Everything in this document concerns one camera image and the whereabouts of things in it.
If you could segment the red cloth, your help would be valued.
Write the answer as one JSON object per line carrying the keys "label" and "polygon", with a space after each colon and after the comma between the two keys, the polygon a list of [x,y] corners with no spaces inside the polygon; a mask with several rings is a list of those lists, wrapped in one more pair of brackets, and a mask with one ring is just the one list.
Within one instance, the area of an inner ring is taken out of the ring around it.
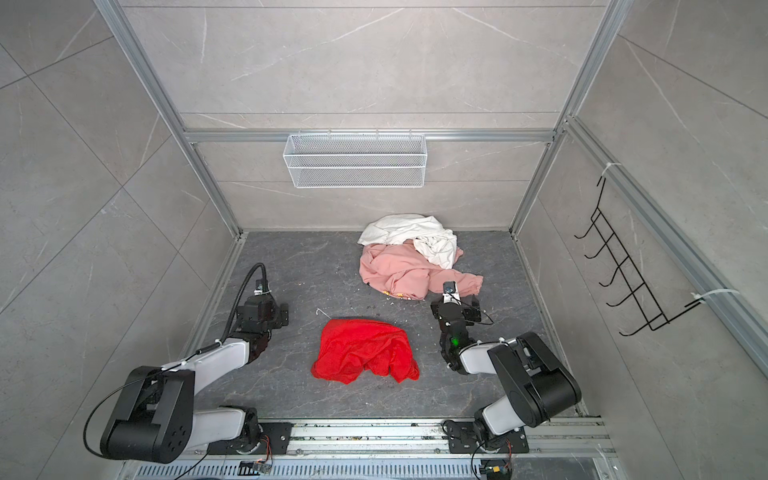
{"label": "red cloth", "polygon": [[398,383],[418,380],[420,369],[407,333],[378,320],[329,320],[321,334],[312,375],[348,385],[365,371],[392,377]]}

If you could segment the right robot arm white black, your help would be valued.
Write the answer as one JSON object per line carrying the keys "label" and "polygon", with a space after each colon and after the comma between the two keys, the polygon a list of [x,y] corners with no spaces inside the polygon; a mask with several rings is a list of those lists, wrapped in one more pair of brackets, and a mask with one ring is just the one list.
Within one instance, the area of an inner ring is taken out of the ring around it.
{"label": "right robot arm white black", "polygon": [[536,333],[511,340],[472,339],[468,328],[482,316],[473,296],[462,300],[445,293],[430,308],[439,324],[447,367],[461,375],[493,374],[503,389],[498,400],[475,413],[472,431],[459,433],[459,438],[472,438],[477,447],[497,451],[521,440],[524,428],[537,427],[582,400],[575,377]]}

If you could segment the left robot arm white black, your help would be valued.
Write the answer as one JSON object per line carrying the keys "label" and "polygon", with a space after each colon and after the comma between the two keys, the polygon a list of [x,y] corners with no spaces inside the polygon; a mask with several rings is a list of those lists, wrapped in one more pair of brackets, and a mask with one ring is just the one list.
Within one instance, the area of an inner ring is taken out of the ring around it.
{"label": "left robot arm white black", "polygon": [[199,410],[195,396],[226,374],[254,362],[272,331],[289,324],[289,306],[268,293],[253,295],[231,311],[226,338],[165,366],[130,372],[106,422],[97,456],[169,464],[194,447],[220,444],[248,454],[263,447],[265,434],[253,407]]}

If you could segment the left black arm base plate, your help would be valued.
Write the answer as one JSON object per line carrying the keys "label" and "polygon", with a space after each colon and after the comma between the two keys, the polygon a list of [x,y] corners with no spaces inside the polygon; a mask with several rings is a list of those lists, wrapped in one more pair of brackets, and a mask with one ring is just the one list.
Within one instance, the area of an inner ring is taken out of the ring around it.
{"label": "left black arm base plate", "polygon": [[261,432],[254,440],[245,443],[238,440],[218,441],[208,445],[209,455],[285,455],[291,440],[294,424],[290,422],[261,423]]}

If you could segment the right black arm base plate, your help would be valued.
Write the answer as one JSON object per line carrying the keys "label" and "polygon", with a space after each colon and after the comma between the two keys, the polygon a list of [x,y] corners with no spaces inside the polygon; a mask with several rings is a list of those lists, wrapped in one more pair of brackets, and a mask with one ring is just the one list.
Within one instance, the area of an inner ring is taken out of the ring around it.
{"label": "right black arm base plate", "polygon": [[476,422],[447,419],[441,423],[441,429],[448,439],[449,451],[453,454],[472,453],[476,448],[489,453],[523,454],[530,451],[523,427],[502,435],[495,435],[488,432],[481,433]]}

